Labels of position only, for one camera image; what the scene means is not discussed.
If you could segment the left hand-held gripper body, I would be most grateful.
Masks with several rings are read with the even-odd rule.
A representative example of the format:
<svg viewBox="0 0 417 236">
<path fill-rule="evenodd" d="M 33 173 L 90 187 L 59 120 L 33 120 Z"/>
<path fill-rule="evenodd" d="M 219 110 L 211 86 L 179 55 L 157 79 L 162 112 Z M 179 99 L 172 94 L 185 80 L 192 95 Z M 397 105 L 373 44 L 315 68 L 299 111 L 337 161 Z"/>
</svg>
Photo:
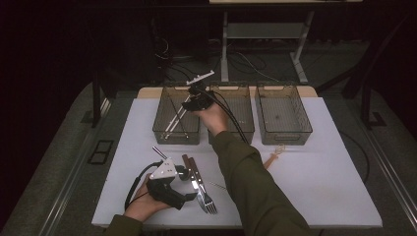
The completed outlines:
<svg viewBox="0 0 417 236">
<path fill-rule="evenodd" d="M 185 196 L 173 190 L 170 184 L 183 173 L 182 165 L 176 165 L 171 158 L 163 160 L 149 176 L 147 181 L 149 194 L 157 201 L 181 209 L 186 202 Z"/>
</svg>

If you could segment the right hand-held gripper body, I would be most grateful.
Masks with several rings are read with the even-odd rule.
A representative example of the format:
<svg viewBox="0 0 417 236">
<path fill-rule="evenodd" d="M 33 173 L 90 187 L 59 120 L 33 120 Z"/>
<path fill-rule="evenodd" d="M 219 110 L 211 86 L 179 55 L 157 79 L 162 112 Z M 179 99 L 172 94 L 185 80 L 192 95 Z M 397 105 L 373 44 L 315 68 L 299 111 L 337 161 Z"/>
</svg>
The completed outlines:
<svg viewBox="0 0 417 236">
<path fill-rule="evenodd" d="M 214 74 L 213 70 L 203 75 L 197 75 L 191 81 L 187 81 L 186 85 L 189 86 L 189 97 L 185 102 L 190 102 L 193 106 L 191 111 L 201 111 L 209 108 L 213 104 L 213 92 L 207 90 L 207 86 L 204 84 L 203 79 L 206 79 Z M 198 99 L 190 99 L 190 93 L 200 92 L 201 96 Z"/>
</svg>

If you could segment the translucent grey plastic bin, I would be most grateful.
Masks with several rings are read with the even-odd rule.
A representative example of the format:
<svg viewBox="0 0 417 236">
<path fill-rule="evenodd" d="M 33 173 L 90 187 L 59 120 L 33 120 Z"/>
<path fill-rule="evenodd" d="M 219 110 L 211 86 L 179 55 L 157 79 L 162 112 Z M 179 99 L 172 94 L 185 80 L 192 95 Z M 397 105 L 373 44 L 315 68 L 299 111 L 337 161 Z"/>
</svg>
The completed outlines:
<svg viewBox="0 0 417 236">
<path fill-rule="evenodd" d="M 303 146 L 313 128 L 295 86 L 257 83 L 255 101 L 263 145 Z"/>
<path fill-rule="evenodd" d="M 177 126 L 173 133 L 166 133 L 165 128 L 175 112 L 172 103 L 179 108 L 189 97 L 188 88 L 179 83 L 166 84 L 161 92 L 152 130 L 160 145 L 198 145 L 200 143 L 200 119 L 189 111 L 182 118 L 186 132 Z"/>
<path fill-rule="evenodd" d="M 226 109 L 228 131 L 238 140 L 250 144 L 255 125 L 249 85 L 245 82 L 211 82 L 209 89 L 214 92 L 220 107 Z"/>
</svg>

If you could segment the person's right hand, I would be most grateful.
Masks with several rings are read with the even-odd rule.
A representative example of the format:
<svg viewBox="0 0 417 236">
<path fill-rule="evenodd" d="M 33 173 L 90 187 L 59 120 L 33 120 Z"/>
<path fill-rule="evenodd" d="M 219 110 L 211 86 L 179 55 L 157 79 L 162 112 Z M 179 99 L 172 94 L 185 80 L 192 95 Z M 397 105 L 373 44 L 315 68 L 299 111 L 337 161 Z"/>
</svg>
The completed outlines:
<svg viewBox="0 0 417 236">
<path fill-rule="evenodd" d="M 200 117 L 208 130 L 217 136 L 228 129 L 228 116 L 216 103 L 201 111 L 194 111 L 194 115 Z"/>
</svg>

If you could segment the person's left hand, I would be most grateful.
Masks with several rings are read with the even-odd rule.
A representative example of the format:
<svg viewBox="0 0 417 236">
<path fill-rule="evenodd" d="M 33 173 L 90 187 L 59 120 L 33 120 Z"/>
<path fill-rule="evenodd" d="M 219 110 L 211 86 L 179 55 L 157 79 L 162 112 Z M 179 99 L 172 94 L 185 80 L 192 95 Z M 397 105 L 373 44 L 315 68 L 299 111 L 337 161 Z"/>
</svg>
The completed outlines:
<svg viewBox="0 0 417 236">
<path fill-rule="evenodd" d="M 124 216 L 145 222 L 155 213 L 167 208 L 170 208 L 170 205 L 157 201 L 150 196 L 147 184 L 143 183 L 135 195 L 135 200 L 125 210 Z"/>
</svg>

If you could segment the small wooden spoon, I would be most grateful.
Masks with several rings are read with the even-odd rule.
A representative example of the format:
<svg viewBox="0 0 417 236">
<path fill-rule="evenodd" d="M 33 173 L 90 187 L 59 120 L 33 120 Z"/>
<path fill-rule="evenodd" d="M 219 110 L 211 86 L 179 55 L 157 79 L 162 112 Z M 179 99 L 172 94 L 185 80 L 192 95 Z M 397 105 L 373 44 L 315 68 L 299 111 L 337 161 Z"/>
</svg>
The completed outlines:
<svg viewBox="0 0 417 236">
<path fill-rule="evenodd" d="M 278 157 L 285 151 L 286 146 L 285 144 L 279 144 L 274 149 L 274 152 L 270 154 L 270 157 L 268 160 L 264 162 L 264 168 L 269 169 L 269 167 L 272 165 L 272 163 L 278 159 Z"/>
</svg>

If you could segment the grey metal stand with shelf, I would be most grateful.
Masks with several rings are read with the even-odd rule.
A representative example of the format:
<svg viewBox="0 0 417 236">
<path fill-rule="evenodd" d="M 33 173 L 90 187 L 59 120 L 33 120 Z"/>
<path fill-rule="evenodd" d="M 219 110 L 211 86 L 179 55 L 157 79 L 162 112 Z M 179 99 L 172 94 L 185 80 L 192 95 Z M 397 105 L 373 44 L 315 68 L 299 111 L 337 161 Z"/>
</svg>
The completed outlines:
<svg viewBox="0 0 417 236">
<path fill-rule="evenodd" d="M 306 84 L 308 79 L 305 68 L 300 62 L 300 57 L 307 41 L 307 37 L 317 12 L 317 7 L 323 8 L 326 5 L 331 7 L 346 4 L 360 3 L 363 0 L 209 0 L 212 6 L 226 7 L 249 7 L 254 10 L 256 7 L 266 7 L 271 10 L 273 7 L 302 7 L 310 5 L 313 10 L 308 10 L 303 22 L 279 22 L 279 23 L 234 23 L 229 20 L 230 10 L 223 11 L 222 22 L 222 49 L 220 57 L 220 78 L 223 82 L 229 81 L 228 50 L 229 39 L 296 39 L 297 47 L 290 53 L 292 62 L 291 68 L 297 73 L 296 78 L 301 84 Z"/>
</svg>

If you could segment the black metal stand leg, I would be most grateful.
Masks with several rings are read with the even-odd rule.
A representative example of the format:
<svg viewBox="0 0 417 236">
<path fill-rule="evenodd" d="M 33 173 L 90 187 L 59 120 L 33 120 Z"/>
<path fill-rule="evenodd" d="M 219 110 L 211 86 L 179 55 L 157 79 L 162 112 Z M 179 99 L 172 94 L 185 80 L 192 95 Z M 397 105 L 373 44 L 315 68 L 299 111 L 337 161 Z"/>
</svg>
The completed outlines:
<svg viewBox="0 0 417 236">
<path fill-rule="evenodd" d="M 95 128 L 101 118 L 102 100 L 114 97 L 117 84 L 108 72 L 95 70 L 92 73 L 92 127 Z"/>
</svg>

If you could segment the black metal stand with brace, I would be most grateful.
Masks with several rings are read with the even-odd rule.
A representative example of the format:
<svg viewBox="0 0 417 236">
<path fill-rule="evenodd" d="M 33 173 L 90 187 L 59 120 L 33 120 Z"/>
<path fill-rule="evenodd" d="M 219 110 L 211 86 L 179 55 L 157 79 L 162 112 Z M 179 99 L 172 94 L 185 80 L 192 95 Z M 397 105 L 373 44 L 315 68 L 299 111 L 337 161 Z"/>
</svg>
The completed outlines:
<svg viewBox="0 0 417 236">
<path fill-rule="evenodd" d="M 417 133 L 417 16 L 408 13 L 384 24 L 379 23 L 377 34 L 355 72 L 346 84 L 343 95 L 353 98 L 362 90 L 362 121 L 372 122 L 371 91 L 377 91 L 411 133 Z"/>
</svg>

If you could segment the wooden-handled knife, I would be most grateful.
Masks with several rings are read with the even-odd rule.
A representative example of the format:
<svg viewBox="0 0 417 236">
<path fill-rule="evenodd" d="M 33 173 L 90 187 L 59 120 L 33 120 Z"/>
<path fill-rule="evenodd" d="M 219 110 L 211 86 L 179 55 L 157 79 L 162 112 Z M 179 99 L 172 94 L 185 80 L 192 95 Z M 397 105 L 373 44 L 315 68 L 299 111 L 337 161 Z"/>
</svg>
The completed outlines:
<svg viewBox="0 0 417 236">
<path fill-rule="evenodd" d="M 185 166 L 189 170 L 189 178 L 191 180 L 191 183 L 193 185 L 193 188 L 194 188 L 195 192 L 197 193 L 197 201 L 198 201 L 201 209 L 205 213 L 208 213 L 209 210 L 206 207 L 206 203 L 205 203 L 205 200 L 204 200 L 204 194 L 203 194 L 202 188 L 200 186 L 200 177 L 201 177 L 201 175 L 199 174 L 197 164 L 196 164 L 194 158 L 189 157 L 187 154 L 183 154 L 182 158 L 183 158 L 183 161 L 185 163 Z"/>
</svg>

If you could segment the wooden-handled fork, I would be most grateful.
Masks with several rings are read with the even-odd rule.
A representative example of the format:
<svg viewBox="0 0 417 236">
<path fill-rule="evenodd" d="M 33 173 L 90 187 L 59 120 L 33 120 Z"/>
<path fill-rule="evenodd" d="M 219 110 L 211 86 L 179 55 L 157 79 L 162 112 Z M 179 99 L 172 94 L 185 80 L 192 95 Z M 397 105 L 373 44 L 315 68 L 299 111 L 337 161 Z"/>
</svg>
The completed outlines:
<svg viewBox="0 0 417 236">
<path fill-rule="evenodd" d="M 194 175 L 194 186 L 197 187 L 197 200 L 205 213 L 217 214 L 217 209 L 212 198 L 207 193 L 201 172 L 199 171 L 196 161 L 193 157 L 189 158 L 189 163 Z"/>
</svg>

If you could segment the black floor frame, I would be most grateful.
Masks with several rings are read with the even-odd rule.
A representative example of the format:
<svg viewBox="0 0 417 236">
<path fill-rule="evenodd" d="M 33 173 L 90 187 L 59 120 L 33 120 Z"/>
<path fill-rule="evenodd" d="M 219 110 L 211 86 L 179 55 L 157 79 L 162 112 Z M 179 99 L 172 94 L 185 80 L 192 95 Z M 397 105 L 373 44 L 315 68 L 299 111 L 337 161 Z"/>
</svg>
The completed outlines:
<svg viewBox="0 0 417 236">
<path fill-rule="evenodd" d="M 88 159 L 88 164 L 103 165 L 106 163 L 107 158 L 111 152 L 113 146 L 112 140 L 99 140 Z"/>
</svg>

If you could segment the metal floor rail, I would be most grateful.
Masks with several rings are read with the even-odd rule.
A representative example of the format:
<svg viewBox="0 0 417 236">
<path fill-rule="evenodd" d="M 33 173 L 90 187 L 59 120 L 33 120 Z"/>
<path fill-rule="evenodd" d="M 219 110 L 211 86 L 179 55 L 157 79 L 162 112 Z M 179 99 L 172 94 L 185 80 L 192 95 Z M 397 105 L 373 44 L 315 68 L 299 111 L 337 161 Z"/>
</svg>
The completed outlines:
<svg viewBox="0 0 417 236">
<path fill-rule="evenodd" d="M 417 142 L 405 129 L 374 127 L 367 136 L 400 205 L 417 227 Z"/>
<path fill-rule="evenodd" d="M 39 165 L 39 181 L 44 185 L 47 200 L 45 216 L 41 217 L 36 236 L 53 236 L 77 187 L 87 162 L 98 129 L 93 122 L 93 109 L 98 116 L 106 116 L 111 102 L 100 98 L 98 102 L 79 96 L 68 111 Z"/>
</svg>

